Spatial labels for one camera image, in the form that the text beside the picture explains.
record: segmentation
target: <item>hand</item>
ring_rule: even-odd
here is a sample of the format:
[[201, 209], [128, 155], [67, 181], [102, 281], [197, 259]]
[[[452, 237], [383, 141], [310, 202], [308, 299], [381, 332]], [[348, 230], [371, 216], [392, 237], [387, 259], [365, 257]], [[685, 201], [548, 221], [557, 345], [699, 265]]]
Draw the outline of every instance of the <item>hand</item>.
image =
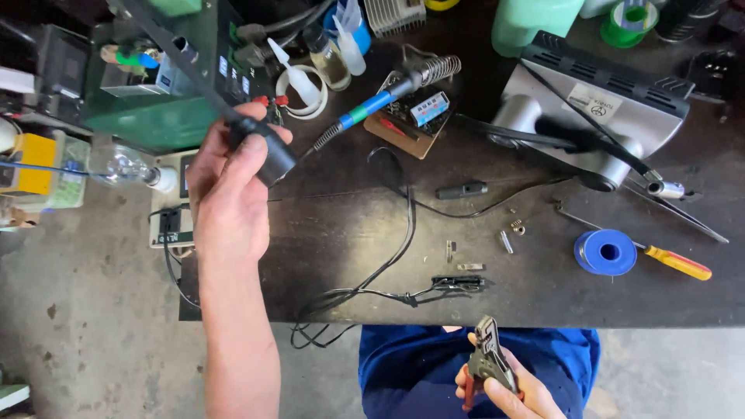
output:
[[[476, 345], [476, 336], [473, 333], [468, 334], [468, 339]], [[487, 378], [483, 387], [478, 386], [477, 390], [485, 391], [489, 399], [510, 419], [566, 419], [546, 386], [526, 370], [512, 352], [503, 347], [501, 349], [507, 357], [507, 363], [515, 371], [518, 389], [524, 393], [523, 401], [493, 378]], [[455, 383], [458, 384], [455, 395], [465, 398], [466, 373], [463, 368], [455, 377]]]
[[[238, 112], [263, 119], [266, 108], [257, 103], [242, 104]], [[292, 133], [272, 126], [286, 143]], [[235, 267], [243, 262], [258, 263], [269, 245], [268, 190], [256, 178], [267, 158], [264, 137], [249, 135], [231, 152], [228, 129], [222, 120], [212, 124], [202, 147], [186, 169], [194, 244], [200, 265]]]

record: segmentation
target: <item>solder wire spool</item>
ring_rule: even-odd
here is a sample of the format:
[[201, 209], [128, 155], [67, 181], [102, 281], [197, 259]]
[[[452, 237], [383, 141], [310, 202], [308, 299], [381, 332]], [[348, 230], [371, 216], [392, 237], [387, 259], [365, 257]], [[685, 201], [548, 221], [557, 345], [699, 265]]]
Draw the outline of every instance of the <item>solder wire spool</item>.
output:
[[622, 0], [600, 27], [600, 36], [616, 48], [630, 48], [641, 42], [659, 20], [657, 7], [649, 0]]
[[584, 233], [574, 243], [574, 257], [586, 271], [611, 277], [623, 275], [636, 264], [636, 246], [618, 230]]

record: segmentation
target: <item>concrete floor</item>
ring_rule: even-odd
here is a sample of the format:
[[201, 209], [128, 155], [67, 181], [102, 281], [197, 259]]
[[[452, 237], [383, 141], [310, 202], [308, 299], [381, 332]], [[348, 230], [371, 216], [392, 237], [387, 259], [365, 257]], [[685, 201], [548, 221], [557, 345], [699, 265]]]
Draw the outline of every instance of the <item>concrete floor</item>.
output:
[[[147, 246], [150, 193], [90, 185], [80, 209], [0, 235], [0, 362], [39, 418], [203, 418], [205, 338]], [[359, 329], [282, 357], [282, 418], [362, 418]], [[745, 330], [604, 330], [591, 419], [735, 418]]]

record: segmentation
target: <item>light bulb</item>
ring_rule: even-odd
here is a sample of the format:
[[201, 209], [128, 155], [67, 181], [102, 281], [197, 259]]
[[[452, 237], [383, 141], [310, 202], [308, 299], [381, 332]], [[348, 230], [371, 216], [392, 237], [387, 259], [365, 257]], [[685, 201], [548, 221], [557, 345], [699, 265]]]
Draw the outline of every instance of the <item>light bulb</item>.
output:
[[178, 180], [175, 169], [150, 166], [137, 151], [113, 143], [93, 147], [89, 172], [94, 180], [107, 185], [144, 183], [161, 192], [172, 190]]

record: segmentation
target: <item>workbench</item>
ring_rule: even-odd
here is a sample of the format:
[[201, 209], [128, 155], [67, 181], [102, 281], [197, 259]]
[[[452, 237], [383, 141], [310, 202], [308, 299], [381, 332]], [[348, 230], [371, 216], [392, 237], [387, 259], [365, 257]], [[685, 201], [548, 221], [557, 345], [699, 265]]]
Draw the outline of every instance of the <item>workbench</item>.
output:
[[[286, 117], [292, 148], [305, 150], [334, 118], [373, 95], [392, 63], [400, 60], [400, 43], [424, 51], [456, 54], [463, 62], [457, 111], [490, 121], [516, 60], [498, 56], [489, 35], [496, 1], [461, 4], [425, 27], [378, 40], [366, 55], [367, 71], [343, 92], [332, 93], [321, 117], [301, 122]], [[600, 19], [577, 19], [568, 41], [602, 57], [660, 75], [702, 47], [695, 42], [661, 44], [649, 34], [635, 48], [620, 50], [603, 43]], [[358, 295], [307, 321], [362, 324], [474, 325], [489, 314], [501, 327], [719, 327], [745, 325], [745, 123], [719, 123], [716, 107], [692, 101], [681, 130], [648, 163], [667, 180], [683, 182], [704, 198], [679, 206], [730, 240], [716, 242], [663, 209], [620, 189], [595, 192], [576, 180], [519, 195], [483, 217], [443, 218], [417, 208], [417, 228], [408, 252], [370, 288], [416, 292], [431, 278], [457, 274], [458, 263], [483, 263], [489, 280], [480, 294], [452, 297], [417, 308], [375, 295]], [[382, 187], [366, 165], [368, 153], [386, 145], [354, 127], [294, 169], [270, 191], [271, 240], [259, 263], [269, 319], [295, 321], [310, 296], [359, 284], [402, 243], [406, 201]], [[529, 183], [551, 178], [545, 167], [518, 157], [482, 136], [446, 125], [429, 155], [417, 160], [396, 150], [416, 198], [438, 209], [468, 213], [505, 198]], [[488, 183], [489, 193], [456, 201], [438, 201], [434, 191], [467, 180]], [[605, 228], [621, 230], [640, 243], [688, 256], [712, 269], [699, 281], [640, 254], [636, 266], [620, 277], [584, 271], [573, 255], [585, 227], [555, 213], [553, 201]], [[512, 233], [521, 219], [527, 232]], [[500, 230], [510, 233], [515, 253], [507, 254]], [[446, 262], [446, 241], [457, 243], [453, 263]], [[196, 295], [195, 258], [184, 261], [182, 287]], [[181, 303], [182, 320], [198, 312]]]

